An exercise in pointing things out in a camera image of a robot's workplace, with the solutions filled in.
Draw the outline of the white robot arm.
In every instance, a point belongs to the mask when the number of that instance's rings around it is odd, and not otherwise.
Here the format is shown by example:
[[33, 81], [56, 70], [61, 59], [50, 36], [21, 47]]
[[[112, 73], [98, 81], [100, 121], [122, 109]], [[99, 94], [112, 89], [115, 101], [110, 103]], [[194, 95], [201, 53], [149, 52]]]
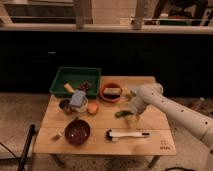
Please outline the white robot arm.
[[148, 105], [158, 108], [180, 123], [209, 149], [213, 149], [213, 119], [183, 106], [163, 95], [159, 83], [142, 84], [136, 88], [136, 96], [129, 102], [133, 114], [142, 114]]

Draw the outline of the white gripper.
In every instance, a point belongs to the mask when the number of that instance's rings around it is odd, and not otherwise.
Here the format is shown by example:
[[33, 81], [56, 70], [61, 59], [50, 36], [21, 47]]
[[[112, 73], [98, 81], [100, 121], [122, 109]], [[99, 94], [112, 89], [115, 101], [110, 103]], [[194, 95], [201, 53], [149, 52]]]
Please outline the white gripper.
[[140, 125], [140, 114], [146, 110], [146, 104], [140, 99], [132, 99], [129, 103], [129, 109], [133, 114], [135, 114], [135, 120], [132, 115], [125, 116], [124, 120], [127, 127], [132, 128], [134, 126], [134, 122], [136, 126]]

